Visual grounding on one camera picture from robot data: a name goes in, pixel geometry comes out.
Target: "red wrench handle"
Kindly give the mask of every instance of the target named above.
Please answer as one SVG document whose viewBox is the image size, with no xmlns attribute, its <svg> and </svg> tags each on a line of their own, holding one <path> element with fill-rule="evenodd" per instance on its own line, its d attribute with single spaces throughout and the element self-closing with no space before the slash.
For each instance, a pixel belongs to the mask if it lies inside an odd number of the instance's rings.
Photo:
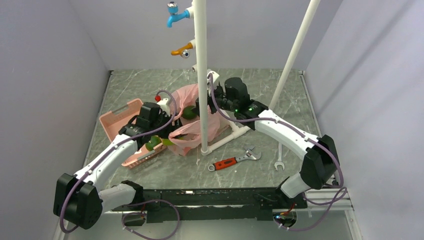
<svg viewBox="0 0 424 240">
<path fill-rule="evenodd" d="M 215 167 L 215 171 L 221 170 L 221 169 L 225 169 L 228 168 L 229 166 L 232 166 L 234 164 L 236 164 L 236 158 L 235 157 L 231 157 L 225 160 L 221 160 L 221 161 L 217 161 L 215 163 L 213 163 L 212 165 Z"/>
</svg>

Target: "marble surface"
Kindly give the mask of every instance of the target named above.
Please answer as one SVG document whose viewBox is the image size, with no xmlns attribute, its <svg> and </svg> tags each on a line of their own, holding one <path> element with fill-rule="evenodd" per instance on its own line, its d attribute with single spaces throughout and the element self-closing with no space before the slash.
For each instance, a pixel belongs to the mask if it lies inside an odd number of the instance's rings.
<svg viewBox="0 0 424 240">
<path fill-rule="evenodd" d="M 282 73 L 281 69 L 212 70 L 219 73 L 222 82 L 230 77 L 240 77 L 247 85 L 250 97 L 266 105 L 270 103 Z M 136 98 L 143 102 L 154 102 L 159 89 L 173 92 L 196 82 L 197 74 L 186 69 L 115 70 L 110 77 L 101 114 L 118 109 Z M 305 90 L 296 70 L 290 72 L 274 111 L 298 128 L 317 134 Z M 227 129 L 219 138 L 229 132 Z M 98 124 L 88 162 L 109 144 L 102 125 Z M 208 166 L 214 162 L 242 155 L 245 152 L 242 149 L 244 145 L 254 145 L 254 151 L 262 152 L 262 157 L 219 171 L 208 171 Z M 250 130 L 207 156 L 201 155 L 200 146 L 192 149 L 187 156 L 175 155 L 166 149 L 133 169 L 120 166 L 104 188 L 124 180 L 136 182 L 146 189 L 276 187 L 285 178 L 298 172 L 302 163 L 292 151 L 283 147 L 285 170 L 276 171 L 274 163 L 277 159 L 277 146 L 277 141 L 271 137 Z"/>
</svg>

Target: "adjustable wrench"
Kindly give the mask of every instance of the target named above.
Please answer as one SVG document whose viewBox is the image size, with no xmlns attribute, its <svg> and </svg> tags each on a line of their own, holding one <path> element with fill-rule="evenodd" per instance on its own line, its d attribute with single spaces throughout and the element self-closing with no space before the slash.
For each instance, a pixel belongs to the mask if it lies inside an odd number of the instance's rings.
<svg viewBox="0 0 424 240">
<path fill-rule="evenodd" d="M 278 143 L 278 158 L 277 158 L 277 161 L 274 163 L 275 170 L 277 171 L 278 171 L 278 166 L 281 166 L 282 170 L 284 171 L 283 145 L 281 143 Z"/>
<path fill-rule="evenodd" d="M 228 168 L 229 166 L 232 166 L 240 161 L 243 160 L 258 160 L 261 158 L 262 153 L 254 153 L 251 150 L 253 150 L 255 147 L 254 146 L 245 146 L 243 147 L 244 150 L 246 150 L 246 152 L 244 153 L 243 156 L 239 156 L 239 157 L 231 157 L 225 160 L 221 160 L 218 162 L 215 162 L 211 165 L 209 165 L 209 167 L 207 168 L 209 171 L 213 172 L 213 171 L 218 171 L 221 169 L 225 169 Z"/>
</svg>

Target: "green fruit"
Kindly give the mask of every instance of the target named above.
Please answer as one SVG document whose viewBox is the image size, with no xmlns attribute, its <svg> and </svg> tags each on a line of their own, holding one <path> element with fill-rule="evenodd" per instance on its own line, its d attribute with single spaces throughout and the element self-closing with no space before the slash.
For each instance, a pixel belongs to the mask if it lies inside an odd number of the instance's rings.
<svg viewBox="0 0 424 240">
<path fill-rule="evenodd" d="M 165 146 L 174 145 L 174 143 L 171 140 L 169 140 L 168 138 L 162 139 L 162 144 L 165 145 Z"/>
<path fill-rule="evenodd" d="M 153 151 L 154 147 L 160 144 L 162 141 L 158 136 L 151 136 L 150 141 L 145 144 L 148 151 Z"/>
<path fill-rule="evenodd" d="M 184 109 L 182 110 L 182 115 L 181 117 L 187 120 L 192 120 L 195 119 L 197 117 L 196 113 L 193 112 L 193 109 L 196 106 L 186 106 L 184 107 Z"/>
</svg>

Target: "pink plastic basket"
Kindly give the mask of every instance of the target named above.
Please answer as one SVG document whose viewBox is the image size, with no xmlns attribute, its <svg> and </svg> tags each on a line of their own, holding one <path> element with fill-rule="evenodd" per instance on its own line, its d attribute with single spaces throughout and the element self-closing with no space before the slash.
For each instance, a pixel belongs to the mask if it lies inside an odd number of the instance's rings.
<svg viewBox="0 0 424 240">
<path fill-rule="evenodd" d="M 98 118 L 110 142 L 114 140 L 118 135 L 118 131 L 128 123 L 132 116 L 140 113 L 142 105 L 143 102 L 137 98 L 127 102 L 123 107 L 106 112 Z M 143 146 L 134 155 L 125 160 L 122 166 L 132 169 L 151 159 L 166 148 L 167 146 L 162 143 L 156 145 L 152 151 L 148 151 L 146 147 Z"/>
</svg>

